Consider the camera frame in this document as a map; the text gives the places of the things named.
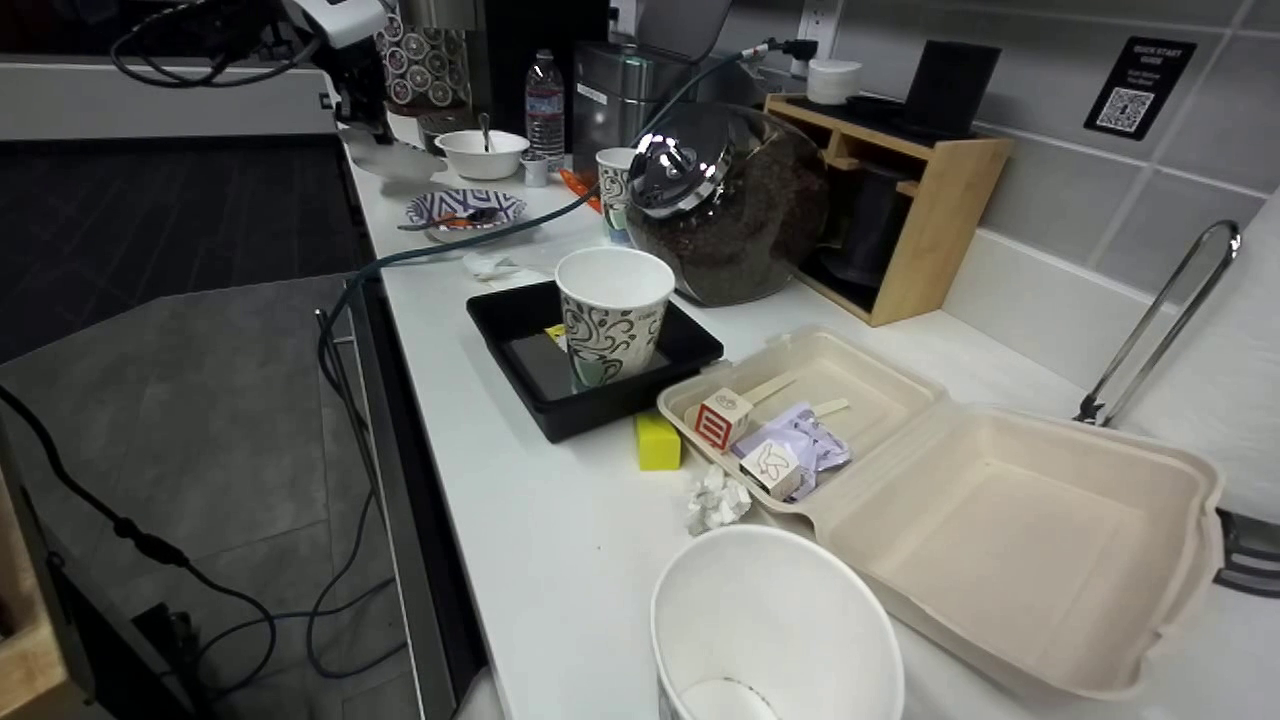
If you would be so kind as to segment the silver metal lidded bin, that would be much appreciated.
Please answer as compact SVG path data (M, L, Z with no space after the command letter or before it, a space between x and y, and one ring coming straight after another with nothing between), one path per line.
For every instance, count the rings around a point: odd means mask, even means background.
M582 40L574 75L574 161L597 173L601 146L635 145L675 63L640 42Z

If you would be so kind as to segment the black plastic tray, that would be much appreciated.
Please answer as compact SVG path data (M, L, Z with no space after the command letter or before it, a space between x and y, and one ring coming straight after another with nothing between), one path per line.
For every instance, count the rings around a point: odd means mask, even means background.
M679 302L665 309L661 335L640 369L578 350L551 278L474 294L468 317L551 442L653 409L668 382L723 356L723 345Z

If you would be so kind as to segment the red white sugar packet box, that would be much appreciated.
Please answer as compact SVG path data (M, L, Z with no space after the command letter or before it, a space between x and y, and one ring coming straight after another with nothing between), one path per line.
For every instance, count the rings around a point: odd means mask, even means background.
M734 447L747 418L751 401L734 386L715 386L697 404L694 427L707 447Z

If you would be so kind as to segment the small white cup on organizer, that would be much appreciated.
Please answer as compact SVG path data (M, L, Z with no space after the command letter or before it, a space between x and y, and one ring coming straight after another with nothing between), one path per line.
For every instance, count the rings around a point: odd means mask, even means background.
M835 109L859 90L859 60L814 60L803 96L814 105Z

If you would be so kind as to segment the blue patterned paper plate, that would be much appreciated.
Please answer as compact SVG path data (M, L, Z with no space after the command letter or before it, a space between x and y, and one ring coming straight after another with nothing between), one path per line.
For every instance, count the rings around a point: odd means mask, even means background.
M487 227L505 227L518 216L519 216L518 197L483 190L483 188L431 188L403 207L403 225L435 241L461 241Z

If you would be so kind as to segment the metal spoon in bowl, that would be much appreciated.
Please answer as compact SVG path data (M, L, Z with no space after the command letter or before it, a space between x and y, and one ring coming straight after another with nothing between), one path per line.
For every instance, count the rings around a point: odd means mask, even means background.
M491 112L481 112L481 146L491 151Z

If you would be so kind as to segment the large white paper cup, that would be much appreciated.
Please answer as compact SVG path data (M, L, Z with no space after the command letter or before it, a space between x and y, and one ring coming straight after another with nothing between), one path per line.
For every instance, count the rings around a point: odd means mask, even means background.
M737 522L653 589L661 720L904 720L904 657L875 593L827 547Z

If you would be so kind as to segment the white ceramic bowl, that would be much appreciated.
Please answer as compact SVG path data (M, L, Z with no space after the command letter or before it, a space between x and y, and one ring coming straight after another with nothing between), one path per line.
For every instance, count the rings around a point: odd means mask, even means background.
M507 178L528 151L518 132L491 128L491 151L481 146L481 128L441 132L435 146L461 178Z

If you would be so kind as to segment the patterned cup in tray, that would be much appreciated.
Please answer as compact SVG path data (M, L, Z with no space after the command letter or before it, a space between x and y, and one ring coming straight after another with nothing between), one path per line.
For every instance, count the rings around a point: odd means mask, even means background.
M640 247L582 247L555 273L567 365L585 386L640 376L657 359L675 273Z

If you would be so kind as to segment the beige clamshell takeout container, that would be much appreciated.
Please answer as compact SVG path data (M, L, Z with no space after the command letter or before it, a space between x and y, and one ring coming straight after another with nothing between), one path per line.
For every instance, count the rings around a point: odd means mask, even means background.
M1221 475L1140 436L956 404L834 330L777 339L661 391L712 462L700 417L808 409L854 460L803 500L756 506L854 565L913 632L1022 696L1134 696L1225 565Z

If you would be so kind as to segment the orange pen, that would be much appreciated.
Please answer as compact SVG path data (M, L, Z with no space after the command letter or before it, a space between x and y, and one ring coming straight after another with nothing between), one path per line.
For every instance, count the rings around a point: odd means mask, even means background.
M563 166L563 173L562 173L562 182L563 182L574 197L582 197L591 211L601 211L601 197L597 197L597 188L591 188L582 173Z

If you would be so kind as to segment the QR code wall sign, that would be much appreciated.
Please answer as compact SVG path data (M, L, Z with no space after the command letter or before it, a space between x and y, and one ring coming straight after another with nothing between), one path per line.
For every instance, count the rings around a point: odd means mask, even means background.
M1194 54L1194 40L1129 34L1083 124L1094 132L1143 138Z

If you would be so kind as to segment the yellow sponge block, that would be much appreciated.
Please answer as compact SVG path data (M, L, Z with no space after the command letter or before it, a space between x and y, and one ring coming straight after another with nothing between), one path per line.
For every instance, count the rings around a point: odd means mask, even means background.
M675 473L686 462L686 439L661 412L640 412L634 436L646 473Z

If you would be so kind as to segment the clear plastic water bottle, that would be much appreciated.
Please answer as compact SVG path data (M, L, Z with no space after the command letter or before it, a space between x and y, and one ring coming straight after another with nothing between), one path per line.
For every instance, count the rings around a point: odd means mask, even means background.
M525 70L525 135L531 156L563 156L563 75L551 46L542 46Z

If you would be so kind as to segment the wooden condiment organizer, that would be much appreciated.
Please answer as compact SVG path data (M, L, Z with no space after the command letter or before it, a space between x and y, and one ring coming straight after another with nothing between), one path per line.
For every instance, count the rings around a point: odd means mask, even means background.
M913 138L800 96L767 96L766 112L814 135L834 178L827 233L800 260L800 278L869 324L936 313L1002 188L1014 145L997 135Z

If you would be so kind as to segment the patterned paper cup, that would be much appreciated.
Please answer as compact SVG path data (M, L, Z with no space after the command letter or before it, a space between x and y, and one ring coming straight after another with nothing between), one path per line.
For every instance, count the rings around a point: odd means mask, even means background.
M601 190L601 216L609 233L628 242L628 166L634 166L634 146L601 146L597 151L597 190Z

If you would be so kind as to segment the crumpled white wrapper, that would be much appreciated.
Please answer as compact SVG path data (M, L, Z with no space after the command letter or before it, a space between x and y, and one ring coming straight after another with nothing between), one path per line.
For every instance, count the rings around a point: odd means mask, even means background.
M694 480L689 526L694 532L730 526L730 522L743 520L747 506L751 506L751 490L737 475L730 475L723 469L707 462Z

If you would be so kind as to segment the purple tea packets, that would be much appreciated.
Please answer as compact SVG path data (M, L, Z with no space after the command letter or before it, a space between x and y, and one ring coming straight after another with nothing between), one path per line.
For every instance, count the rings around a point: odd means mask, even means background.
M854 447L823 427L823 412L795 404L737 442L742 469L777 500L803 500L854 460Z

